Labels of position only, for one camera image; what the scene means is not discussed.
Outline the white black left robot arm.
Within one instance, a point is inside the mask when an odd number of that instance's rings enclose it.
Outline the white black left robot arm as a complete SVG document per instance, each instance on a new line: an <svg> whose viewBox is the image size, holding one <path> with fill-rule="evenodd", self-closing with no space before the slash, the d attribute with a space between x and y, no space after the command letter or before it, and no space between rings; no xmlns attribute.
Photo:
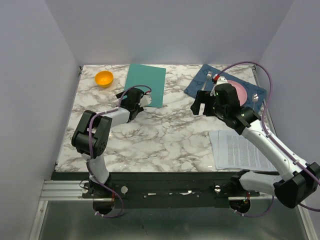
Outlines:
<svg viewBox="0 0 320 240"><path fill-rule="evenodd" d="M71 145L86 161L89 181L82 187L82 196L107 197L111 191L111 176L106 167L104 152L113 127L134 120L152 102L151 88L147 91L136 85L116 95L118 105L103 112L86 110L71 138Z"/></svg>

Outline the printed white paper sheets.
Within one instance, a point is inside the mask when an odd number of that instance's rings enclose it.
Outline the printed white paper sheets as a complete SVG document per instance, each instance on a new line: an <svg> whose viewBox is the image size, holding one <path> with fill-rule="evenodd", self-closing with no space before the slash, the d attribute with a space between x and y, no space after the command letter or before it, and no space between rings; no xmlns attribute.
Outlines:
<svg viewBox="0 0 320 240"><path fill-rule="evenodd" d="M211 130L209 139L215 167L218 170L276 171L276 168L253 143L234 130Z"/></svg>

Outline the teal plastic folder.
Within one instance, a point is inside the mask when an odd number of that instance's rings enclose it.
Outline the teal plastic folder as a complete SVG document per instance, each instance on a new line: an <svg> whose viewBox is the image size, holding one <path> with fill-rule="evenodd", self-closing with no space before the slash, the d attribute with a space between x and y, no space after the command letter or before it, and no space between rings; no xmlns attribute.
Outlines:
<svg viewBox="0 0 320 240"><path fill-rule="evenodd" d="M151 104L149 107L163 106L166 69L142 64L130 64L124 89L137 85L146 85L151 88Z"/></svg>

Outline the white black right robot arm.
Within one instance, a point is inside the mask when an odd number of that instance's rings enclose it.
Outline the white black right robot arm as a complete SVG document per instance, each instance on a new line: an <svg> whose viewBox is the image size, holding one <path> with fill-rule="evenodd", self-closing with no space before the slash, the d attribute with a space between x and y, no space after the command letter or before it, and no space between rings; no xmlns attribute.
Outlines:
<svg viewBox="0 0 320 240"><path fill-rule="evenodd" d="M198 90L190 109L194 115L217 117L229 128L250 141L276 168L278 175L243 170L232 177L230 191L241 196L258 191L275 196L284 206L293 209L317 190L320 166L296 156L270 130L250 107L240 105L236 88L229 83L215 85L212 91Z"/></svg>

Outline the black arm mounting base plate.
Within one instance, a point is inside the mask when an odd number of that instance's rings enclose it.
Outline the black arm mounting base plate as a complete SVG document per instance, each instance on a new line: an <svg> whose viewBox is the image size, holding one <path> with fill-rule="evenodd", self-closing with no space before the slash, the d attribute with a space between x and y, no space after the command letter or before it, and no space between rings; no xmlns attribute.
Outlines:
<svg viewBox="0 0 320 240"><path fill-rule="evenodd" d="M80 198L92 200L94 210L229 208L247 212L250 201L263 193L233 183L236 172L112 172L108 191L89 181L87 172L53 172L51 179L76 182Z"/></svg>

